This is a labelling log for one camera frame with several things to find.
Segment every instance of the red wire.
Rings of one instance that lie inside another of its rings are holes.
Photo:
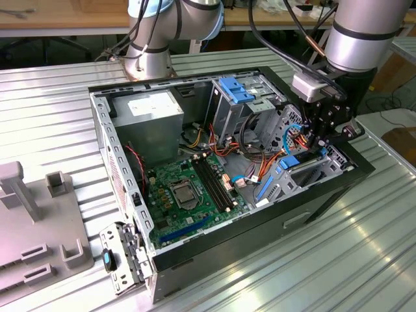
[[[307,149],[306,145],[300,139],[296,139],[295,141],[296,141],[296,143],[298,143],[299,145],[301,145],[301,147]]]
[[[136,153],[132,148],[130,148],[130,146],[125,145],[125,148],[127,148],[131,153],[133,153],[133,155],[136,157],[138,161],[138,164],[140,165],[140,169],[142,170],[142,179],[143,179],[142,195],[144,196],[144,185],[146,184],[146,180],[144,179],[144,170],[143,170],[142,161],[140,160],[138,153]]]

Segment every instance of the side panel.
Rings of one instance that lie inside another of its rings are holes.
[[[317,212],[320,207],[330,207],[339,199],[339,195],[335,198],[334,194],[344,194],[348,189],[339,188],[315,198],[178,265],[158,272],[156,284],[152,287],[154,289],[154,302],[170,296],[176,291],[303,227],[307,219]]]

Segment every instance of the blue drive bracket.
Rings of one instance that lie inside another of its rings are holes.
[[[254,96],[247,93],[244,86],[234,77],[220,78],[220,85],[236,104],[250,102],[255,99]]]

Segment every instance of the motherboard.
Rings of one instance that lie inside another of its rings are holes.
[[[238,191],[227,184],[224,168],[214,154],[155,167],[146,174],[148,207],[155,223],[150,238],[156,249],[250,210]]]

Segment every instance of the white label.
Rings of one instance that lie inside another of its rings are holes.
[[[176,104],[166,92],[153,93],[149,97],[135,99],[129,102],[130,111],[133,116],[147,114],[169,115],[177,112]]]
[[[269,201],[268,201],[267,198],[265,198],[265,199],[259,201],[255,206],[258,208],[258,207],[261,207],[263,205],[266,205],[267,203],[269,203]]]

